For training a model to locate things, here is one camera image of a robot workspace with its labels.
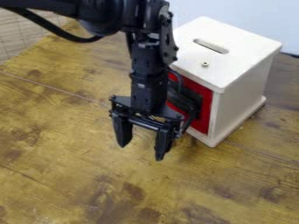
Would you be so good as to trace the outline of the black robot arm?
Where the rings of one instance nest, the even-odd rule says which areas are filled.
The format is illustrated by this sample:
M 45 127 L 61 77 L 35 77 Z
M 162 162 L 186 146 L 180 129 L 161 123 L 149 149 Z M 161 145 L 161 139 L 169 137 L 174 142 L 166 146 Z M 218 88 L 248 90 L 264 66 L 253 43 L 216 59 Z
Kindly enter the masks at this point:
M 125 34 L 131 60 L 130 95 L 109 98 L 115 141 L 126 146 L 137 125 L 156 132 L 154 159 L 164 159 L 181 132 L 182 115 L 165 105 L 169 65 L 177 60 L 173 14 L 165 0 L 0 0 L 0 8 L 31 20 L 63 39 L 89 43 L 117 32 Z M 91 34 L 79 38 L 33 12 L 50 11 L 75 19 Z

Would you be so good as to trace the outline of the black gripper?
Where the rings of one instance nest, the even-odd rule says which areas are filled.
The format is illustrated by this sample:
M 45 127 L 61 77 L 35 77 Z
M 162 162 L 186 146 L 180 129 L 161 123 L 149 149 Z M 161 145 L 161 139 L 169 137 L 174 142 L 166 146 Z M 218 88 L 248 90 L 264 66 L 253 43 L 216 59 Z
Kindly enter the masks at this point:
M 133 124 L 157 131 L 164 124 L 172 127 L 160 129 L 154 138 L 154 160 L 161 161 L 164 154 L 169 151 L 173 143 L 173 138 L 178 138 L 181 133 L 182 115 L 170 109 L 162 103 L 153 111 L 138 111 L 131 107 L 130 97 L 111 95 L 110 98 L 109 116 L 111 118 L 113 130 L 115 134 L 115 142 L 123 148 L 131 140 Z

